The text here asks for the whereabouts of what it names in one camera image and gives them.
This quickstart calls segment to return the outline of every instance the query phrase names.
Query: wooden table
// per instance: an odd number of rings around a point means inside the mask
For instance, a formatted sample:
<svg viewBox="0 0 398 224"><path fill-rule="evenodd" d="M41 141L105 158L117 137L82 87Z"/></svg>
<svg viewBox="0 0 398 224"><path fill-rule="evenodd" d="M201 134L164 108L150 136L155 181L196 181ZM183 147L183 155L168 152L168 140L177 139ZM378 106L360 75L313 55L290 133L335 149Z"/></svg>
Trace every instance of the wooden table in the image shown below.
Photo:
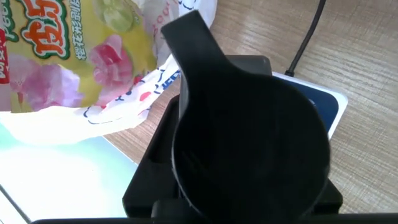
<svg viewBox="0 0 398 224"><path fill-rule="evenodd" d="M226 54L259 54L273 71L290 65L318 0L218 0L212 26ZM331 180L341 212L398 212L398 1L329 0L296 77L344 93L349 105L331 140ZM177 80L148 120L107 138L139 162Z"/></svg>

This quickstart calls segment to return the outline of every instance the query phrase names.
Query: yellow plastic bag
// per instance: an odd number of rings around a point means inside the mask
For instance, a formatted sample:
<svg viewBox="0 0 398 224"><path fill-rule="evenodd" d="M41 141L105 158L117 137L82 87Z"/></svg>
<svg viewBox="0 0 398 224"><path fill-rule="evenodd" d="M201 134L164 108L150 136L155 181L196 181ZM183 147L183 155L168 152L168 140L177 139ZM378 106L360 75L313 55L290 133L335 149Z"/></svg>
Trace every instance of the yellow plastic bag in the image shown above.
<svg viewBox="0 0 398 224"><path fill-rule="evenodd" d="M1 0L11 112L98 105L156 69L131 0Z"/></svg>

